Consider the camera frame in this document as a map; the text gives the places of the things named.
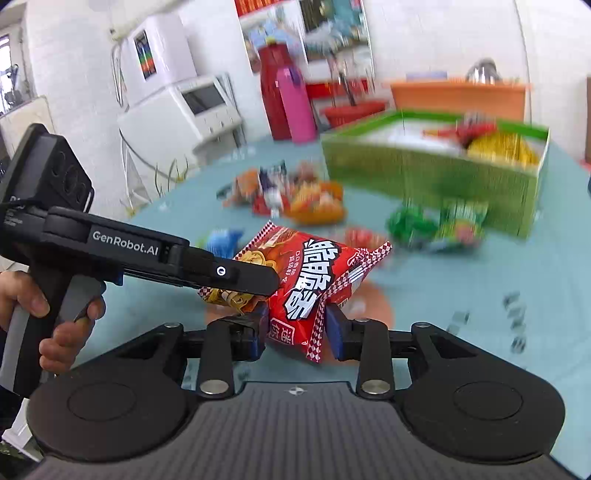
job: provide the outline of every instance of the green box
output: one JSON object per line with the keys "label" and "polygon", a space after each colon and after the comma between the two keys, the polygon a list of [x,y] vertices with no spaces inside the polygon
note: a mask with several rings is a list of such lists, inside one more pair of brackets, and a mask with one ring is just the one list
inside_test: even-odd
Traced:
{"label": "green box", "polygon": [[536,211],[550,142],[547,128],[497,121],[499,130],[520,134],[539,145],[537,168],[489,163],[463,155],[402,148],[363,136],[396,122],[427,121],[455,125],[461,115],[397,111],[332,131],[322,148],[332,180],[440,208],[446,198],[488,202],[485,226],[525,238]]}

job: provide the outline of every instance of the pink thermos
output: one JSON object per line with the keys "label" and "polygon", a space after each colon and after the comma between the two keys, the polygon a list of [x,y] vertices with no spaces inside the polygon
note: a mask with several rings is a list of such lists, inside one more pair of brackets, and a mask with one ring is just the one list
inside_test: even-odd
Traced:
{"label": "pink thermos", "polygon": [[306,83],[300,70],[295,66],[279,69],[277,83],[287,116],[287,124],[290,126],[291,140],[294,143],[315,140],[316,123],[312,115],[310,99],[306,93]]}

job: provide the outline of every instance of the screw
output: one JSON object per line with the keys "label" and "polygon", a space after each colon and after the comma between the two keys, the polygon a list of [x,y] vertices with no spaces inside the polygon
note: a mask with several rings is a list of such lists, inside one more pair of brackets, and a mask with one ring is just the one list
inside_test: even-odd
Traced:
{"label": "screw", "polygon": [[384,380],[366,380],[361,384],[361,390],[370,395],[382,395],[390,390],[390,384]]}
{"label": "screw", "polygon": [[207,395],[219,395],[220,393],[224,393],[230,388],[224,380],[206,380],[199,388],[203,393]]}
{"label": "screw", "polygon": [[511,344],[511,352],[513,353],[523,353],[525,350],[525,336],[518,335],[513,339],[513,343]]}
{"label": "screw", "polygon": [[457,334],[460,333],[460,327],[458,327],[458,325],[449,324],[446,328],[446,332],[457,336]]}
{"label": "screw", "polygon": [[505,295],[505,298],[503,298],[503,305],[507,309],[507,308],[509,308],[509,305],[511,305],[512,303],[515,303],[517,300],[519,300],[519,292],[518,291],[511,292],[511,293]]}
{"label": "screw", "polygon": [[470,320],[470,312],[456,312],[453,314],[452,322],[463,323],[464,325]]}
{"label": "screw", "polygon": [[300,395],[303,395],[304,393],[306,393],[306,390],[304,390],[301,387],[291,387],[288,390],[288,393],[291,393],[295,397],[299,397]]}

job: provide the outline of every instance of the metal bolt head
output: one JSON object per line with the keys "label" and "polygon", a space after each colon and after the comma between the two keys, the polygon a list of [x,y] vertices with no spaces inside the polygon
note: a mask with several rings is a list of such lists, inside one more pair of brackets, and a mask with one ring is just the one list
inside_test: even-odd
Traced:
{"label": "metal bolt head", "polygon": [[303,395],[304,393],[306,393],[306,390],[304,390],[301,387],[291,387],[287,392],[292,394],[295,397],[299,397],[300,395]]}
{"label": "metal bolt head", "polygon": [[384,380],[366,380],[361,384],[361,390],[369,395],[382,395],[390,390],[390,384]]}
{"label": "metal bolt head", "polygon": [[224,382],[224,380],[206,380],[199,385],[199,388],[207,395],[219,395],[220,393],[225,393],[230,388],[230,385]]}

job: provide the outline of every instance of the snack package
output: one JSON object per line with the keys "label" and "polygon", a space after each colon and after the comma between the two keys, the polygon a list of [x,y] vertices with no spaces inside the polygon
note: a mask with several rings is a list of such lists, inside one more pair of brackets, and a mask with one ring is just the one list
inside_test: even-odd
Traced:
{"label": "snack package", "polygon": [[467,148],[475,138],[492,134],[496,131],[497,127],[493,122],[474,124],[464,123],[457,125],[455,128],[424,130],[423,135],[439,138],[453,138],[462,147]]}
{"label": "snack package", "polygon": [[388,241],[386,235],[376,233],[360,226],[347,226],[337,228],[327,235],[331,240],[347,245],[353,248],[366,248],[370,252],[381,247]]}
{"label": "snack package", "polygon": [[421,248],[433,239],[437,223],[426,218],[423,208],[407,199],[390,217],[387,228],[398,244],[407,248]]}
{"label": "snack package", "polygon": [[439,230],[429,245],[431,251],[475,248],[484,238],[482,224],[488,205],[463,200],[446,200],[441,209]]}
{"label": "snack package", "polygon": [[222,187],[217,193],[218,200],[224,200],[224,207],[253,204],[257,197],[269,196],[271,201],[288,189],[285,161],[268,168],[250,168],[234,181]]}
{"label": "snack package", "polygon": [[238,250],[238,241],[243,233],[242,230],[233,229],[214,230],[197,246],[213,253],[216,257],[232,258]]}
{"label": "snack package", "polygon": [[343,187],[335,181],[304,183],[286,215],[302,225],[338,223],[345,218]]}
{"label": "snack package", "polygon": [[288,193],[289,185],[287,183],[287,169],[285,168],[285,161],[280,165],[259,171],[259,196],[264,201],[264,205],[269,211],[272,218],[279,217],[288,201],[286,195]]}
{"label": "snack package", "polygon": [[[235,260],[267,265],[276,270],[280,287],[267,299],[268,337],[294,345],[314,362],[320,361],[327,301],[343,305],[370,270],[392,250],[389,242],[372,252],[309,235],[268,222],[236,255]],[[251,312],[260,297],[203,287],[199,295],[209,303]]]}
{"label": "snack package", "polygon": [[472,156],[499,163],[519,164],[522,167],[540,163],[538,155],[518,134],[496,132],[475,139],[468,147]]}

